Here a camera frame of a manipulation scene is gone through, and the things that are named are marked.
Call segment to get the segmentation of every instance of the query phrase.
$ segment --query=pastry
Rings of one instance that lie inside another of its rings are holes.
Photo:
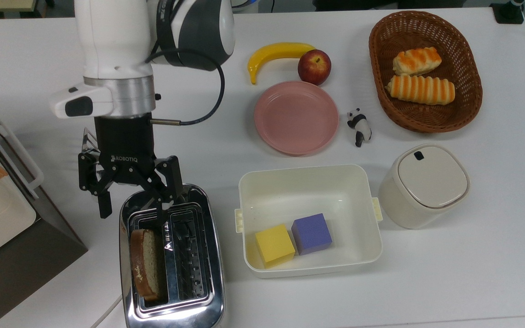
[[[409,102],[435,105],[448,104],[455,99],[455,86],[438,77],[392,77],[386,86],[390,96]]]
[[[441,64],[441,57],[434,47],[401,51],[392,60],[396,75],[422,75],[431,72]]]

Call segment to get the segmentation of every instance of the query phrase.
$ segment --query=stainless steel toaster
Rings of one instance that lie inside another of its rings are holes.
[[[154,229],[162,237],[166,272],[162,278],[167,282],[163,301],[146,302],[133,283],[129,241],[135,229]],[[119,248],[128,328],[221,326],[225,313],[221,256],[210,203],[202,189],[185,184],[181,199],[166,210],[156,208],[145,191],[129,197],[121,209]]]

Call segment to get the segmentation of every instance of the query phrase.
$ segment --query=apple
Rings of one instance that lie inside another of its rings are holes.
[[[297,71],[302,81],[320,85],[329,77],[331,60],[321,50],[309,50],[299,59]]]

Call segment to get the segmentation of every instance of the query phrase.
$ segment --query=toy panda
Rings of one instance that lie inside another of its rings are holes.
[[[371,129],[364,114],[360,114],[360,108],[348,113],[348,126],[356,130],[356,147],[362,147],[362,141],[371,139]]]

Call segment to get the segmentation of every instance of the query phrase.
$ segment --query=purple block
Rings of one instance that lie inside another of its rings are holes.
[[[321,251],[331,245],[331,236],[323,214],[295,220],[291,232],[299,255]]]

